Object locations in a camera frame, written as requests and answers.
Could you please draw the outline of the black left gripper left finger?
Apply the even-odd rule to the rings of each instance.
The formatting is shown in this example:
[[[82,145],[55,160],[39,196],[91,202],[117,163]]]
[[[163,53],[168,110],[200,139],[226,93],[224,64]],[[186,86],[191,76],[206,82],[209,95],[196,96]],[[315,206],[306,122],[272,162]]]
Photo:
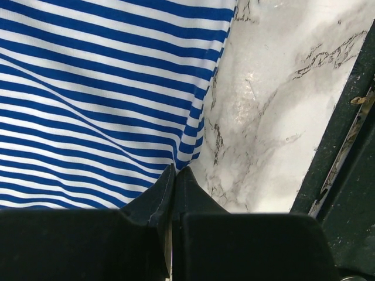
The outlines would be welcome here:
[[[175,168],[120,209],[1,211],[2,280],[165,280]]]

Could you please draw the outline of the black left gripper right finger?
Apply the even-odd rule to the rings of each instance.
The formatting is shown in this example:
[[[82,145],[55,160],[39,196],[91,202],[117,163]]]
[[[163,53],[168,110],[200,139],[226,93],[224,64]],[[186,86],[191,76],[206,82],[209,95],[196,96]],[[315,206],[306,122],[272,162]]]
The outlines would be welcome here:
[[[320,225],[299,214],[231,214],[189,167],[176,178],[173,280],[339,280]]]

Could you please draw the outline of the blue white striped garment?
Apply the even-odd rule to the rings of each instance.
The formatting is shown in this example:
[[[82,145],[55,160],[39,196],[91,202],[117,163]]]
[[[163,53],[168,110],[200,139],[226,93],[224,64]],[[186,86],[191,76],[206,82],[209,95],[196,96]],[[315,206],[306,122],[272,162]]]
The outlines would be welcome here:
[[[121,208],[200,155],[236,1],[2,1],[1,208]]]

